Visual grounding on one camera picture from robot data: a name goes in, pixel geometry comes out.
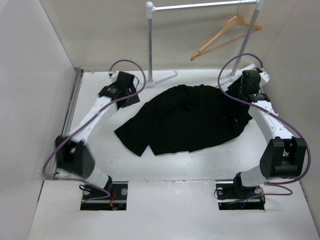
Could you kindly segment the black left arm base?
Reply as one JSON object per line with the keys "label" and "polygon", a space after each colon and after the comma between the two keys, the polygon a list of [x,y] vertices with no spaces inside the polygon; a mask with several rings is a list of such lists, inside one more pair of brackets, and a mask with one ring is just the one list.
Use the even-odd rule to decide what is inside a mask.
{"label": "black left arm base", "polygon": [[126,211],[128,181],[114,181],[108,193],[87,184],[81,184],[81,211]]}

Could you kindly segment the black trousers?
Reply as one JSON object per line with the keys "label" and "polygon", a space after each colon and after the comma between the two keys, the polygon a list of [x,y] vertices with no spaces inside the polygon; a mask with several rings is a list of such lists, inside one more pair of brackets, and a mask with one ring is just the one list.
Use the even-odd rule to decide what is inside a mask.
{"label": "black trousers", "polygon": [[137,156],[195,152],[237,138],[252,117],[249,107],[209,85],[178,85],[146,102],[114,133]]}

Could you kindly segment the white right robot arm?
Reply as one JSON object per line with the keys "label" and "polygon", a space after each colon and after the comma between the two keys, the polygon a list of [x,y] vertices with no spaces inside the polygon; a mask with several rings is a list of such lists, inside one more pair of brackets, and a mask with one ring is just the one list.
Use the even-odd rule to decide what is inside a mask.
{"label": "white right robot arm", "polygon": [[299,177],[303,170],[307,143],[280,122],[269,97],[259,93],[264,76],[258,70],[244,70],[240,78],[239,98],[249,104],[248,113],[257,123],[267,146],[259,165],[234,177],[231,190],[238,198],[272,179]]}

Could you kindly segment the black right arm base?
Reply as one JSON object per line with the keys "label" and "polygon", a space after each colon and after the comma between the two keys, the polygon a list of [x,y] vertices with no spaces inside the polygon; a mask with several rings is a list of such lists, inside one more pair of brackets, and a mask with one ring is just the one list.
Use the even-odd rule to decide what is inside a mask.
{"label": "black right arm base", "polygon": [[221,180],[215,182],[213,194],[220,211],[265,209],[266,200],[259,186],[236,189],[232,180]]}

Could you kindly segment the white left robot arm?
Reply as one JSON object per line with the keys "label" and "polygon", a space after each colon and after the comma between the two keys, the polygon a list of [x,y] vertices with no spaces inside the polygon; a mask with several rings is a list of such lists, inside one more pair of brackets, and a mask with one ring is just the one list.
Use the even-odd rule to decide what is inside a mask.
{"label": "white left robot arm", "polygon": [[114,75],[112,83],[101,89],[82,121],[68,134],[55,140],[57,167],[96,186],[95,193],[103,200],[112,195],[112,178],[96,166],[90,144],[120,108],[140,101],[134,85],[136,77],[123,71],[117,71]]}

